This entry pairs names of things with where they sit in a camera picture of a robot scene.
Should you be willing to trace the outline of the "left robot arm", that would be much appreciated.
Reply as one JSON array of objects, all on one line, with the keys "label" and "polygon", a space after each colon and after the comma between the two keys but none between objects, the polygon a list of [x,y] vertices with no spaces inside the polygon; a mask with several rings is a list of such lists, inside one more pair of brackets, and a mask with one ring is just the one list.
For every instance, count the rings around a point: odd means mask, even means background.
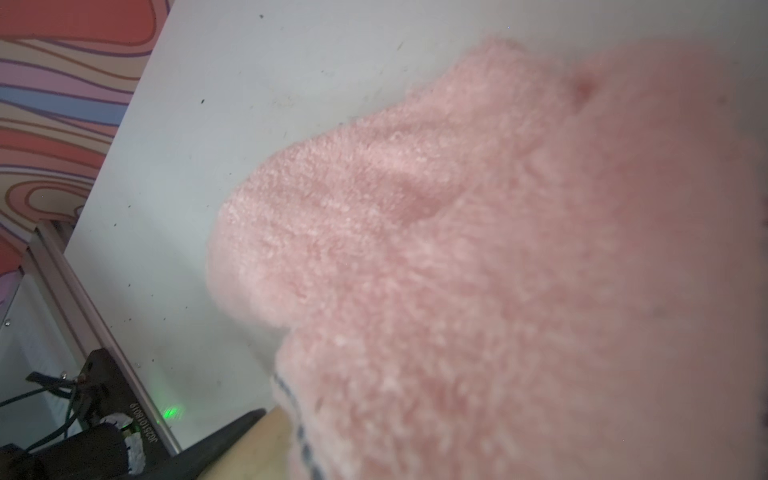
[{"label": "left robot arm", "polygon": [[1,477],[13,479],[120,479],[146,468],[141,435],[102,423],[37,452],[1,448]]}]

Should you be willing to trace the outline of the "pink terry rag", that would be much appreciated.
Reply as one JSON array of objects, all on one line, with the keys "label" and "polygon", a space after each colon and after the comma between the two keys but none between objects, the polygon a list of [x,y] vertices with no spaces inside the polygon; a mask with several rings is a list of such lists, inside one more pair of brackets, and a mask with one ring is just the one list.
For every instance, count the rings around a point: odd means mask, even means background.
[{"label": "pink terry rag", "polygon": [[757,479],[761,155],[733,64],[506,40],[272,156],[222,206],[215,302],[286,330],[294,479]]}]

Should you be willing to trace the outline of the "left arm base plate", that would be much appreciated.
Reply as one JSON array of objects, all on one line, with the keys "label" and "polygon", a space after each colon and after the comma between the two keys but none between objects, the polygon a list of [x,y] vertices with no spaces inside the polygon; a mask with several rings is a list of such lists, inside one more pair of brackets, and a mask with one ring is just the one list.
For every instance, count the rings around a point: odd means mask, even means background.
[{"label": "left arm base plate", "polygon": [[83,431],[109,425],[107,457],[117,461],[116,474],[138,476],[175,453],[165,444],[159,420],[139,399],[119,364],[106,349],[92,351],[81,370],[73,411]]}]

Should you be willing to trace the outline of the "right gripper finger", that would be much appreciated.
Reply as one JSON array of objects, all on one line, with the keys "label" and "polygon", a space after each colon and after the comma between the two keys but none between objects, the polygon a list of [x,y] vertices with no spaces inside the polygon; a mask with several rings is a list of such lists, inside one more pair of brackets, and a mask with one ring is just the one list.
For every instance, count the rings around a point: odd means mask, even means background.
[{"label": "right gripper finger", "polygon": [[264,416],[264,408],[250,411],[240,418],[200,440],[181,453],[161,461],[139,475],[129,479],[139,480],[195,480],[211,464],[218,461]]}]

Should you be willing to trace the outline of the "wooden handle sickle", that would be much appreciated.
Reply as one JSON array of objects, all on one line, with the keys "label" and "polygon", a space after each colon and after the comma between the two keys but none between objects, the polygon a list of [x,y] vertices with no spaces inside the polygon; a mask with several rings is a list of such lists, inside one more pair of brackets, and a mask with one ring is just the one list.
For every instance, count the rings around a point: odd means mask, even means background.
[{"label": "wooden handle sickle", "polygon": [[200,476],[202,480],[286,480],[292,423],[275,407]]}]

